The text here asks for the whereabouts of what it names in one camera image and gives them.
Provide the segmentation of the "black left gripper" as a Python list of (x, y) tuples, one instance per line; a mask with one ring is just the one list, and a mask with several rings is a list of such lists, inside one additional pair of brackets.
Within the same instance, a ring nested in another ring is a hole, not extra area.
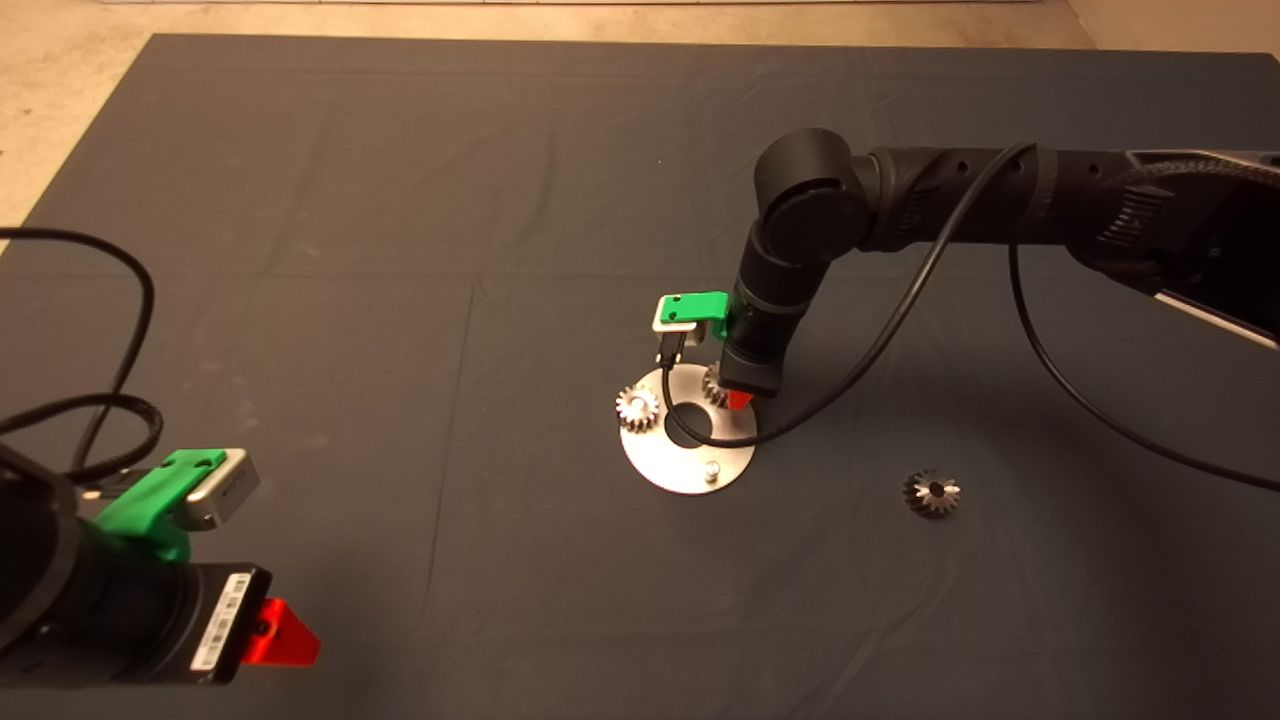
[(314, 666), (320, 639), (266, 598), (273, 580), (251, 562), (160, 562), (110, 580), (92, 607), (93, 680), (225, 685), (242, 651), (243, 665)]

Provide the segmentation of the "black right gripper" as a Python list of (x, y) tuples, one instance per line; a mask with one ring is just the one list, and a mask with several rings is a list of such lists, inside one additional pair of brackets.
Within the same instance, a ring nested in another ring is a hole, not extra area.
[(760, 306), (731, 306), (724, 327), (719, 380), (728, 389), (727, 409), (750, 409), (754, 396), (774, 398), (782, 389), (796, 315)]

